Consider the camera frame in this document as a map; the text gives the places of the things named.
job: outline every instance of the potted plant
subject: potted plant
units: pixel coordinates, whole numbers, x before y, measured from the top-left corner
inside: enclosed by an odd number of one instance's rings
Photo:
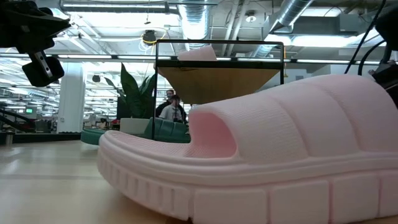
[[[110,79],[105,78],[105,80],[119,93],[121,101],[126,104],[131,113],[131,118],[120,120],[120,131],[129,134],[143,134],[149,118],[154,113],[152,92],[156,85],[155,75],[145,77],[141,86],[138,86],[134,77],[127,72],[126,67],[122,64],[121,84],[123,91],[116,87]]]

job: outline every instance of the man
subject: man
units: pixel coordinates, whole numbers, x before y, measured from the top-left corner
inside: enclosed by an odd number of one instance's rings
[[[156,108],[156,117],[158,118],[160,116],[160,114],[162,113],[163,109],[171,104],[171,97],[174,95],[174,90],[167,90],[166,91],[166,96],[167,96],[167,101],[162,103],[161,105],[159,105]],[[180,109],[181,114],[182,114],[182,120],[184,121],[184,123],[187,123],[187,114],[184,111],[184,109],[182,108],[182,106],[180,104],[178,104],[178,109]]]
[[[171,104],[166,106],[162,113],[160,114],[160,118],[166,119],[173,122],[183,122],[183,116],[181,110],[179,110],[178,106],[180,105],[181,99],[179,96],[174,95],[170,99]]]

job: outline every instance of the wooden panel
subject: wooden panel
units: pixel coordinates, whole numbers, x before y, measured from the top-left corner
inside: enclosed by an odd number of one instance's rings
[[[254,93],[279,70],[159,68],[185,104],[204,104]]]

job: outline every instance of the black cable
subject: black cable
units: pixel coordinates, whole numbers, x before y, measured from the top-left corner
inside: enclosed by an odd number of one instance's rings
[[[371,49],[369,49],[365,55],[363,55],[363,58],[361,59],[361,62],[359,63],[359,66],[358,66],[358,75],[362,75],[363,65],[365,64],[365,61],[368,58],[368,56],[372,53],[372,51],[374,49],[376,49],[378,46],[380,46],[384,42],[385,42],[385,40],[378,42],[375,46],[373,46]]]
[[[382,0],[382,3],[381,3],[380,6],[379,6],[379,10],[377,10],[377,13],[376,13],[376,15],[374,16],[374,18],[373,18],[373,20],[372,20],[372,23],[369,25],[368,29],[366,30],[365,34],[364,34],[363,37],[362,37],[362,40],[361,40],[360,43],[358,44],[358,47],[356,48],[353,57],[352,57],[351,60],[349,61],[349,64],[348,64],[348,66],[347,66],[346,71],[344,72],[344,74],[347,74],[348,71],[349,71],[349,68],[351,68],[352,64],[354,64],[355,58],[356,58],[356,56],[357,56],[359,50],[361,49],[361,46],[362,46],[363,43],[365,42],[366,37],[368,36],[368,34],[369,34],[369,32],[371,31],[371,29],[374,27],[374,24],[376,23],[377,18],[378,18],[379,15],[380,15],[380,12],[383,10],[384,6],[386,5],[386,1],[387,1],[387,0]]]
[[[338,7],[338,6],[333,6],[333,7],[331,7],[329,10],[327,10],[327,12],[325,13],[325,15],[323,15],[323,17],[325,17],[325,16],[326,16],[330,11],[332,11],[334,8],[340,10],[340,12],[341,12],[342,14],[344,14],[343,10],[342,10],[340,7]]]
[[[388,63],[388,61],[390,61],[391,58],[391,53],[392,53],[392,48],[387,43],[386,48],[384,49],[384,55],[383,58],[381,59],[381,63]]]

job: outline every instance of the person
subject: person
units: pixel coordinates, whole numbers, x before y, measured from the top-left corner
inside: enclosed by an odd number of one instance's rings
[[[105,129],[105,128],[106,128],[106,123],[107,123],[106,119],[105,119],[105,118],[101,118],[100,121],[101,121],[101,122],[100,122],[100,124],[99,124],[98,127],[99,127],[100,129]]]
[[[178,105],[180,105],[181,99],[178,95],[173,95],[170,98],[170,105],[166,106],[161,114],[160,114],[160,118],[162,119],[166,119],[169,121],[173,121],[173,122],[179,122],[182,123],[183,122],[183,116],[181,111],[178,108]]]
[[[167,90],[166,91],[166,96],[167,96],[167,101],[162,103],[161,105],[159,105],[156,108],[156,117],[158,118],[160,116],[160,114],[162,113],[163,109],[171,104],[171,97],[174,96],[174,90]],[[184,111],[184,109],[182,108],[182,106],[180,104],[178,104],[178,109],[180,109],[180,112],[182,114],[182,121],[184,123],[187,123],[187,113]]]
[[[160,114],[162,113],[162,110],[166,107],[166,106],[168,106],[168,105],[170,105],[171,104],[171,97],[174,95],[174,90],[167,90],[166,91],[166,97],[167,97],[167,100],[166,100],[166,102],[164,102],[164,103],[162,103],[161,105],[159,105],[157,108],[156,108],[156,117],[158,118],[159,116],[160,116]]]

